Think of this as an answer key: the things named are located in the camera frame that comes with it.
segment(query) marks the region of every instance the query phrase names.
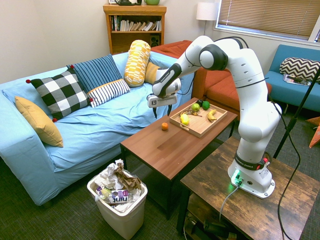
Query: carpet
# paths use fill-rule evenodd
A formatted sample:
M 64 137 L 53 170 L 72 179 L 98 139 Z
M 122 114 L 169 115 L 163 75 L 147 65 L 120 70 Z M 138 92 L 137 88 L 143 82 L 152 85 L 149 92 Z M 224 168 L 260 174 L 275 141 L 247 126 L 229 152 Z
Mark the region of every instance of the carpet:
M 291 106 L 284 117 L 288 124 L 296 108 Z M 291 131 L 295 146 L 301 155 L 299 171 L 320 181 L 320 144 L 309 148 L 309 143 L 315 134 L 313 125 L 307 119 L 317 117 L 318 113 L 303 110 L 296 125 Z M 230 132 L 227 128 L 218 138 L 225 141 Z M 279 123 L 272 139 L 267 146 L 267 152 L 273 155 L 285 133 L 284 124 Z M 233 136 L 240 138 L 237 126 Z M 201 153 L 205 158 L 219 145 L 210 144 Z M 283 145 L 277 159 L 295 167 L 298 161 L 289 139 Z M 128 170 L 137 174 L 142 181 L 152 175 L 152 170 L 141 164 L 134 156 L 127 157 Z M 96 176 L 108 163 L 76 183 L 64 189 L 45 209 L 36 206 L 21 183 L 13 175 L 4 161 L 0 160 L 0 240 L 119 240 L 123 239 L 103 219 L 94 199 L 87 189 L 87 183 Z M 184 240 L 178 234 L 176 224 L 178 208 L 176 207 L 170 220 L 162 208 L 147 196 L 144 210 L 144 223 L 132 238 L 133 240 Z M 309 219 L 303 230 L 301 240 L 320 239 L 320 199 L 319 195 L 312 208 Z

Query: white trash can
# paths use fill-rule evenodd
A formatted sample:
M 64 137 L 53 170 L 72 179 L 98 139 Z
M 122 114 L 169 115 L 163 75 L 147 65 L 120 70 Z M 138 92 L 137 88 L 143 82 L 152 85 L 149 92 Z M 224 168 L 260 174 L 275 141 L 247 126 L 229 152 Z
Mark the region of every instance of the white trash can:
M 91 179 L 87 188 L 93 199 L 98 195 L 96 193 L 97 185 L 95 184 L 95 176 Z M 104 220 L 124 239 L 131 239 L 144 223 L 145 202 L 148 189 L 145 184 L 141 184 L 141 195 L 125 212 L 119 212 L 113 209 L 104 201 L 97 201 L 96 204 L 104 218 Z

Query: speaker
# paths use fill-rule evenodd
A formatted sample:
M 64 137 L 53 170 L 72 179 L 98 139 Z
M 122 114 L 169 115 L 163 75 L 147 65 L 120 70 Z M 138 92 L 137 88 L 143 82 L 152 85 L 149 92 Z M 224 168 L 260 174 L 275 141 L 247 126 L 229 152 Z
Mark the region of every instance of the speaker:
M 160 36 L 159 35 L 151 35 L 150 36 L 150 47 L 156 47 L 160 45 Z

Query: black stand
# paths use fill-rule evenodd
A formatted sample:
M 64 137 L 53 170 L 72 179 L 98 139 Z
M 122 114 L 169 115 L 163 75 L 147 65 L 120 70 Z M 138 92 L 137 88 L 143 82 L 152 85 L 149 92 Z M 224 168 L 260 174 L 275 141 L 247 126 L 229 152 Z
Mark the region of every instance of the black stand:
M 290 120 L 290 122 L 289 122 L 289 124 L 288 124 L 288 126 L 287 126 L 287 128 L 286 128 L 285 134 L 283 135 L 282 140 L 281 140 L 278 148 L 276 149 L 275 154 L 273 155 L 273 158 L 275 158 L 275 159 L 277 158 L 277 156 L 278 156 L 281 148 L 282 148 L 283 145 L 285 144 L 285 141 L 286 141 L 289 133 L 290 133 L 291 130 L 294 128 L 294 126 L 295 126 L 295 124 L 296 124 L 296 122 L 297 122 L 297 120 L 298 120 L 298 116 L 299 116 L 299 114 L 300 114 L 300 112 L 301 112 L 301 109 L 302 109 L 302 107 L 304 106 L 304 104 L 305 104 L 305 102 L 306 102 L 306 100 L 307 100 L 307 98 L 308 98 L 308 96 L 309 96 L 312 88 L 314 87 L 314 85 L 315 85 L 315 83 L 316 83 L 316 80 L 317 80 L 318 77 L 319 77 L 319 75 L 320 75 L 320 68 L 319 68 L 318 71 L 316 72 L 316 74 L 315 74 L 315 76 L 314 76 L 314 78 L 313 78 L 313 80 L 312 80 L 312 83 L 310 84 L 308 90 L 306 91 L 306 93 L 305 93 L 305 95 L 304 95 L 304 97 L 303 97 L 303 99 L 302 99 L 302 102 L 300 103 L 297 111 L 295 112 L 294 116 L 291 118 L 291 120 Z

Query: white wall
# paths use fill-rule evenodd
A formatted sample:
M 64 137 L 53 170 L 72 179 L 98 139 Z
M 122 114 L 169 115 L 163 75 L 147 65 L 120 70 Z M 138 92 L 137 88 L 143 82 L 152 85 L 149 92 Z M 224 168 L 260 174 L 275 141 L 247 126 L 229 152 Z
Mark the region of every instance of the white wall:
M 160 0 L 160 4 L 167 7 L 166 44 L 193 41 L 203 34 L 205 21 L 196 20 L 199 2 L 215 0 Z M 108 0 L 1 0 L 0 83 L 109 54 L 103 12 L 106 3 Z M 208 21 L 205 31 L 213 40 L 236 35 L 213 30 L 213 26 L 214 22 Z M 256 52 L 265 73 L 279 44 L 319 49 L 318 46 L 237 35 Z

